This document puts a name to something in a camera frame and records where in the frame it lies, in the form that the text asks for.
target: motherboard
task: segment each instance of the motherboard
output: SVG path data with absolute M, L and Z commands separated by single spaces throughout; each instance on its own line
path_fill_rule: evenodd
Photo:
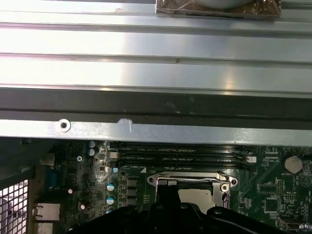
M 56 233 L 123 206 L 147 211 L 164 184 L 179 186 L 181 201 L 203 213 L 224 206 L 284 231 L 312 232 L 311 148 L 63 141 L 55 157 L 51 189 L 66 193 Z

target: black ram slot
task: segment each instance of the black ram slot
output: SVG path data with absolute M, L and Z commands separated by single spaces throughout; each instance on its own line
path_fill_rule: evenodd
M 152 143 L 120 143 L 112 142 L 111 149 L 117 149 L 119 152 L 160 152 L 160 153 L 216 153 L 216 154 L 247 154 L 248 148 L 241 146 L 216 146 L 216 145 L 170 145 L 170 144 L 152 144 Z
M 184 154 L 184 153 L 140 153 L 140 152 L 126 152 L 120 154 L 120 157 L 152 157 L 154 159 L 158 159 L 160 157 L 180 157 L 180 158 L 224 158 L 224 159 L 238 159 L 245 160 L 245 155 L 236 155 L 236 154 L 207 154 L 207 153 L 192 153 L 192 154 Z
M 176 167 L 176 168 L 233 168 L 247 169 L 244 163 L 214 163 L 214 162 L 181 162 L 181 161 L 138 161 L 138 160 L 122 160 L 119 166 L 152 166 L 152 167 Z

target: capacitor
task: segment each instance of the capacitor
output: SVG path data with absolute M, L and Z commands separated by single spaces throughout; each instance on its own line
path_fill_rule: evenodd
M 86 210 L 86 209 L 89 209 L 91 207 L 91 202 L 90 201 L 82 201 L 80 203 L 80 209 L 83 211 L 83 210 Z
M 113 208 L 113 207 L 109 207 L 109 208 L 107 208 L 106 213 L 108 214 L 108 213 L 112 212 L 113 210 L 114 210 L 114 208 Z
M 96 154 L 95 150 L 94 149 L 89 149 L 88 150 L 88 155 L 89 156 L 94 156 Z
M 90 140 L 89 143 L 88 143 L 89 148 L 94 148 L 95 145 L 96 145 L 96 143 L 93 140 Z
M 106 203 L 108 205 L 113 205 L 114 202 L 115 202 L 115 196 L 114 195 L 109 195 L 108 198 L 106 199 Z
M 87 153 L 88 153 L 89 156 L 96 155 L 98 153 L 98 147 L 94 147 L 92 149 L 89 149 Z
M 73 186 L 73 187 L 71 187 L 71 188 L 69 188 L 67 190 L 68 194 L 73 194 L 73 193 L 75 193 L 77 191 L 78 191 L 78 187 L 77 186 Z
M 298 156 L 291 156 L 285 160 L 285 169 L 290 173 L 296 174 L 303 168 L 302 160 Z
M 110 192 L 113 191 L 115 189 L 115 187 L 116 187 L 116 183 L 113 181 L 111 181 L 107 184 L 107 190 Z

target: ventilation grille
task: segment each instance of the ventilation grille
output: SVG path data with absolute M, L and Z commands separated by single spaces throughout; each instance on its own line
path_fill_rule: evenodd
M 0 191 L 0 234 L 25 234 L 28 180 Z

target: metal sheet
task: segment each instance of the metal sheet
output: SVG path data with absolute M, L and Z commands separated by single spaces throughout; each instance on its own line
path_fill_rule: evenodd
M 195 144 L 312 146 L 312 131 L 71 122 L 68 132 L 59 122 L 0 120 L 0 136 L 94 139 Z
M 27 81 L 32 87 L 48 88 L 51 85 L 58 89 L 80 89 L 81 86 L 94 90 L 108 87 L 157 87 L 180 92 L 186 89 L 202 92 L 219 90 L 224 94 L 229 94 L 231 90 L 305 94 L 311 91 L 309 67 L 203 66 L 183 64 L 183 60 L 181 64 L 172 63 L 175 63 L 175 59 L 172 59 L 171 64 L 3 59 L 0 60 L 3 65 L 1 72 L 6 76 L 0 77 L 0 87 L 14 87 Z M 194 74 L 197 74 L 196 78 L 190 79 Z
M 30 29 L 1 29 L 0 34 L 2 53 L 312 61 L 311 39 L 275 43 L 259 37 Z
M 1 87 L 310 97 L 312 10 L 299 7 L 309 2 L 284 1 L 274 23 L 159 17 L 153 4 L 18 2 L 0 6 Z

